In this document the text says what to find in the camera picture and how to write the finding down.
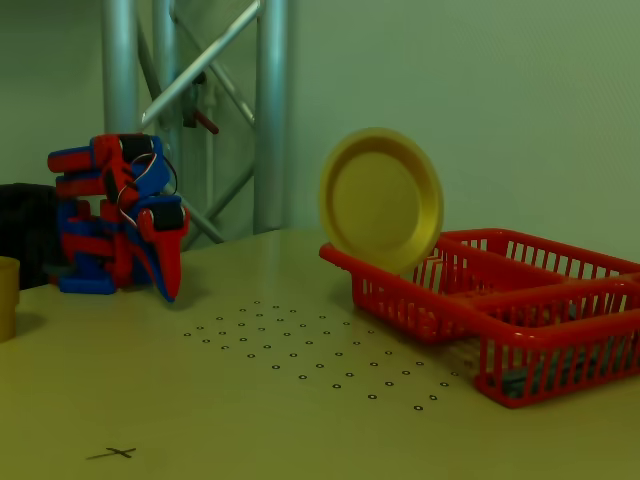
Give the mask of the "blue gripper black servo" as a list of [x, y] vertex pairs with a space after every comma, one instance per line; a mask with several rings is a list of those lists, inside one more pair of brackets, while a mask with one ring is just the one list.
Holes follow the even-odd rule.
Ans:
[[158, 196], [137, 217], [137, 234], [127, 240], [134, 258], [142, 266], [162, 297], [173, 303], [178, 296], [181, 242], [189, 230], [190, 213], [178, 196]]

